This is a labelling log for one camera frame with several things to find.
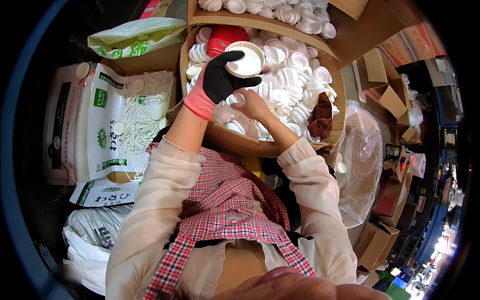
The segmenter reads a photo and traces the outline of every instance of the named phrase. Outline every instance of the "checkered apron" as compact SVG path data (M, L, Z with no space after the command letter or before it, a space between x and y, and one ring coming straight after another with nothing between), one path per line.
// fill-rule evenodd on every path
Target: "checkered apron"
M246 239L275 244L288 265L316 276L290 242L287 212L275 193L232 156L202 148L207 161L191 195L183 201L177 238L163 257L143 299L170 294L197 241Z

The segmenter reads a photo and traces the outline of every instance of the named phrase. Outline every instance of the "brown cloth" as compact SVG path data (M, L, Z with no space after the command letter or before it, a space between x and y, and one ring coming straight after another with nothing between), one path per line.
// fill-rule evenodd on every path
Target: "brown cloth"
M312 115L308 118L308 131L312 137L324 139L332 130L332 103L326 92L318 95L318 103L313 108Z

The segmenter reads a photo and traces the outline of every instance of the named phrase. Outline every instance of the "sleeve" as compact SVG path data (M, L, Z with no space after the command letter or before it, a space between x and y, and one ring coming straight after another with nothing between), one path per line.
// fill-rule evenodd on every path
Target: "sleeve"
M356 283L357 257L338 210L339 188L305 138L278 157L300 205L301 234L315 240L320 271L334 284Z
M163 139L149 157L135 206L119 229L107 265L107 299L133 299L156 268L179 222L182 202L200 175L202 156Z

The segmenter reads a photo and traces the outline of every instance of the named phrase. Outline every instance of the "woman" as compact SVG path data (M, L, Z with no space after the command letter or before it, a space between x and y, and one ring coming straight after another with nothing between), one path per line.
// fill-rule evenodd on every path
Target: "woman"
M243 89L260 78L225 70L243 55L211 60L168 133L151 145L135 208L108 261L107 299L385 297L354 284L357 258L324 159ZM261 180L231 156L201 148L215 105L237 90L246 103L232 107L263 124L282 153L278 163L300 205L301 235L289 232L282 202Z

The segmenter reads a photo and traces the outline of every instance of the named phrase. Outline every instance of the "work glove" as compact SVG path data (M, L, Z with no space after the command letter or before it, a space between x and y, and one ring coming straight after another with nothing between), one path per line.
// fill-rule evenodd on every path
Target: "work glove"
M242 51L229 51L209 61L183 103L197 116L211 120L213 109L220 101L238 89L259 85L260 77L239 78L225 70L227 62L239 60L244 55Z

